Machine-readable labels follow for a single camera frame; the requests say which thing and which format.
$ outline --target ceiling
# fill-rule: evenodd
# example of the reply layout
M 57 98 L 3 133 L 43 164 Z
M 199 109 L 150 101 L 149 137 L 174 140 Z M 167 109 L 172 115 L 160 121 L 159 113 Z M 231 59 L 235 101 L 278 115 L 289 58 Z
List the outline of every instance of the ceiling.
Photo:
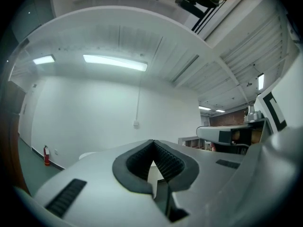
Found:
M 206 16 L 201 30 L 200 37 L 206 38 L 207 35 L 218 25 L 220 21 L 231 11 L 241 0 L 227 0 L 222 6 L 211 11 L 211 16 Z M 52 0 L 53 13 L 56 17 L 79 9 L 94 6 L 128 6 L 148 11 L 156 12 L 167 16 L 188 28 L 192 29 L 199 20 L 196 16 L 180 8 L 175 0 Z M 207 8 L 196 4 L 202 11 Z
M 212 48 L 168 18 L 139 9 L 124 8 L 121 12 L 116 7 L 108 13 L 109 9 L 74 13 L 34 31 L 12 76 L 92 77 L 95 68 L 84 63 L 83 54 L 122 56 L 147 62 L 148 76 L 197 91 L 199 104 L 212 108 L 201 110 L 201 115 L 214 116 L 216 109 L 229 111 L 253 102 L 281 75 L 287 56 L 287 29 L 279 6 L 272 0 L 261 0 L 253 9 L 250 6 L 251 11 L 231 25 L 227 35 L 222 36 L 219 29 L 220 38 L 214 39 L 215 30 L 206 41 Z M 49 54 L 56 58 L 52 66 L 32 62 Z M 265 74 L 265 86 L 258 91 L 257 76 L 261 73 Z

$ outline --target ceiling beam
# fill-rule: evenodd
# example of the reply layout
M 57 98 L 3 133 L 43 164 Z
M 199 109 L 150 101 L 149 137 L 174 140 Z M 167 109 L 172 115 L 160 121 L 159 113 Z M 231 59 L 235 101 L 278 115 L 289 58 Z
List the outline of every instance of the ceiling beam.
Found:
M 282 7 L 282 5 L 278 4 L 277 10 L 278 10 L 278 13 L 280 15 L 280 23 L 281 23 L 281 29 L 282 29 L 282 53 L 281 53 L 281 57 L 284 58 L 287 55 L 287 46 L 288 46 L 287 18 L 286 18 L 285 10 Z M 279 71 L 277 73 L 277 78 L 279 78 L 282 75 L 284 64 L 285 64 L 285 60 L 281 61 Z
M 201 57 L 196 55 L 189 64 L 185 67 L 182 73 L 179 74 L 176 79 L 173 81 L 173 85 L 175 88 L 182 86 L 186 83 L 193 75 L 195 75 L 198 71 L 200 71 L 207 62 Z
M 241 87 L 238 79 L 236 78 L 236 76 L 234 75 L 232 70 L 228 67 L 228 65 L 225 63 L 225 61 L 223 61 L 222 58 L 219 56 L 218 59 L 216 60 L 216 62 L 227 73 L 227 75 L 233 80 L 233 82 L 236 84 L 237 89 L 239 90 L 239 92 L 241 93 L 243 98 L 245 99 L 245 102 L 248 103 L 248 99 L 246 97 L 246 94 L 245 94 L 243 88 Z

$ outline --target fluorescent ceiling light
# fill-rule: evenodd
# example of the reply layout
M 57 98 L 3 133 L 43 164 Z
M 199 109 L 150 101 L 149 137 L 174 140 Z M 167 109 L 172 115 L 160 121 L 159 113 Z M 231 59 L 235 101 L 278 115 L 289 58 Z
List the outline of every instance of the fluorescent ceiling light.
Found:
M 87 63 L 121 66 L 121 67 L 131 68 L 140 71 L 146 71 L 147 69 L 146 63 L 117 58 L 117 57 L 99 56 L 99 55 L 83 55 L 83 57 Z
M 259 81 L 259 90 L 261 90 L 264 87 L 264 74 L 258 76 L 258 81 Z
M 36 65 L 55 62 L 53 56 L 51 56 L 51 55 L 40 57 L 40 58 L 34 59 L 33 61 Z
M 205 107 L 201 107 L 201 106 L 199 106 L 199 109 L 203 109 L 203 110 L 211 110 L 211 108 L 205 108 Z

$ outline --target red fire extinguisher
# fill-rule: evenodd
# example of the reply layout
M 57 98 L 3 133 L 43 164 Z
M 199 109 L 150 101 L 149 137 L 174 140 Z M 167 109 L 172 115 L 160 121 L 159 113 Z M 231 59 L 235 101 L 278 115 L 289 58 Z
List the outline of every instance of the red fire extinguisher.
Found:
M 49 166 L 49 149 L 47 146 L 44 146 L 43 152 L 44 152 L 44 164 L 46 166 Z

